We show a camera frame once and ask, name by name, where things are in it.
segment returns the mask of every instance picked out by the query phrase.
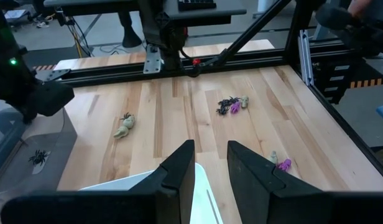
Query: red part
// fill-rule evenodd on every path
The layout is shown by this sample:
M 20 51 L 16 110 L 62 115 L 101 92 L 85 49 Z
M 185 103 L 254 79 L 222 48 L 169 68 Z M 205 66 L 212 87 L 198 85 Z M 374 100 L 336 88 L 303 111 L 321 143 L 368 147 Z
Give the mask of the red part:
M 198 65 L 199 63 L 201 63 L 201 60 L 196 58 L 193 60 L 193 65 Z

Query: small toy pile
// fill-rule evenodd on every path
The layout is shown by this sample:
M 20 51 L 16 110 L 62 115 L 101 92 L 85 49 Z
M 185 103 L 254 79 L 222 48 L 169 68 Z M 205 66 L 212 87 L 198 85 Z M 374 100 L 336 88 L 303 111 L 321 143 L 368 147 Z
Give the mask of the small toy pile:
M 279 163 L 276 151 L 272 151 L 267 160 L 273 162 L 276 165 L 276 167 L 282 171 L 287 172 L 291 166 L 291 159 L 286 159 L 284 162 Z
M 133 128 L 134 126 L 135 116 L 129 113 L 126 113 L 124 115 L 124 118 L 121 118 L 121 120 L 124 120 L 124 121 L 122 122 L 122 125 L 118 128 L 117 132 L 114 134 L 114 138 L 116 139 L 120 139 L 129 134 L 129 130 Z
M 241 98 L 238 98 L 238 97 L 233 98 L 230 96 L 230 99 L 228 100 L 225 99 L 218 102 L 218 104 L 221 105 L 221 108 L 216 109 L 216 112 L 218 112 L 220 115 L 226 115 L 226 113 L 230 109 L 230 113 L 236 114 L 240 110 L 240 107 L 247 108 L 248 101 L 249 101 L 248 96 L 242 96 Z

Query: keyboard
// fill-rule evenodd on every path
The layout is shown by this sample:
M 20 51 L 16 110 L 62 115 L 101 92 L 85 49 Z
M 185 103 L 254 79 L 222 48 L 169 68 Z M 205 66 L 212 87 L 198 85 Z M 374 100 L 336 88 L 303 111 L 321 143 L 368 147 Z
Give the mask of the keyboard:
M 214 8 L 216 8 L 216 3 L 214 0 L 178 0 L 179 11 Z

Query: person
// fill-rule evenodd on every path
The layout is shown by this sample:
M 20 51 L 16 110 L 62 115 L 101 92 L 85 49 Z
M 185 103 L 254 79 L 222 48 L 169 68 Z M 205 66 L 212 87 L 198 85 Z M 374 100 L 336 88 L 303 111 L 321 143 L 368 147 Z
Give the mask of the person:
M 371 1 L 373 0 L 352 0 L 348 11 L 352 14 L 353 17 L 360 18 Z

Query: green light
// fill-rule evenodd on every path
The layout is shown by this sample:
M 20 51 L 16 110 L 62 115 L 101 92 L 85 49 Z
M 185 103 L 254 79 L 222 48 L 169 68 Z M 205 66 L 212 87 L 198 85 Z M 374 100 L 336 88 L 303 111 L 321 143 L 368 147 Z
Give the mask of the green light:
M 10 59 L 9 62 L 11 63 L 11 65 L 17 65 L 17 60 L 14 58 Z

